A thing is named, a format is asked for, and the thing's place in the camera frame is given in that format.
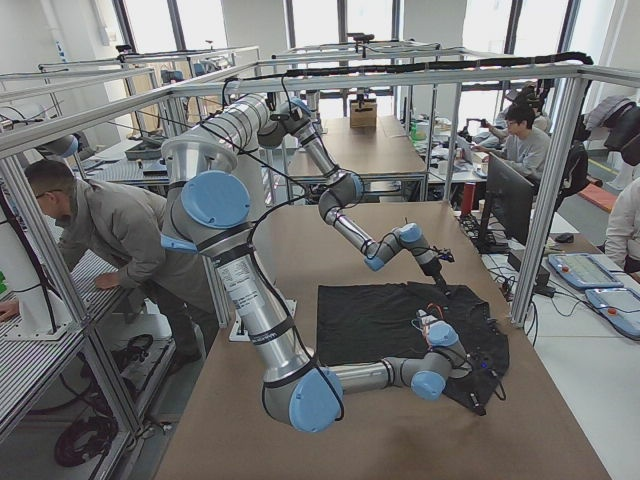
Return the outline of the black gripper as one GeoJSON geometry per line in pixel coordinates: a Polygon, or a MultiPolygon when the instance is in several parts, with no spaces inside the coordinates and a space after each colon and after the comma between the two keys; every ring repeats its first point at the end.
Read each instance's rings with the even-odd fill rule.
{"type": "Polygon", "coordinates": [[[426,276],[431,277],[435,285],[444,295],[450,295],[450,287],[444,279],[441,270],[441,261],[454,262],[454,256],[449,249],[426,249],[424,253],[418,256],[418,264],[426,276]]]}
{"type": "Polygon", "coordinates": [[[502,377],[488,354],[469,354],[468,364],[469,373],[457,383],[458,402],[475,415],[485,416],[486,405],[493,396],[500,401],[506,400],[502,377]]]}

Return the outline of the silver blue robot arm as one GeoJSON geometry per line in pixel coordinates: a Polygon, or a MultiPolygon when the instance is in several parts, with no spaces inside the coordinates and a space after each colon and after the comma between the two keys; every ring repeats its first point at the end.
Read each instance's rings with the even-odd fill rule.
{"type": "Polygon", "coordinates": [[[165,141],[170,189],[161,243],[211,261],[264,362],[266,413],[297,431],[318,433],[343,418],[348,393],[406,386],[434,400],[449,381],[469,379],[476,366],[454,327],[424,312],[416,315],[428,345],[420,358],[328,367],[306,347],[283,295],[263,268],[254,240],[260,221],[251,213],[248,188],[235,173],[252,143],[272,148],[285,136],[299,140],[328,182],[318,203],[322,220],[362,254],[370,269],[381,269],[405,251],[448,292],[442,266],[453,258],[449,249],[429,243],[415,223],[375,240],[346,214],[363,196],[363,183],[334,161],[298,100],[275,104],[265,94],[248,94],[165,141]]]}
{"type": "Polygon", "coordinates": [[[267,100],[266,105],[270,113],[267,123],[258,129],[258,143],[264,148],[272,148],[287,135],[299,141],[327,180],[326,189],[318,200],[322,220],[358,249],[371,270],[381,270],[398,253],[406,250],[421,271],[432,278],[446,296],[450,295],[449,285],[441,273],[441,262],[452,262],[451,252],[430,246],[421,227],[415,223],[396,227],[381,240],[374,240],[344,212],[357,205],[364,196],[363,181],[356,173],[335,163],[306,108],[298,100],[289,100],[278,106],[267,100]]]}

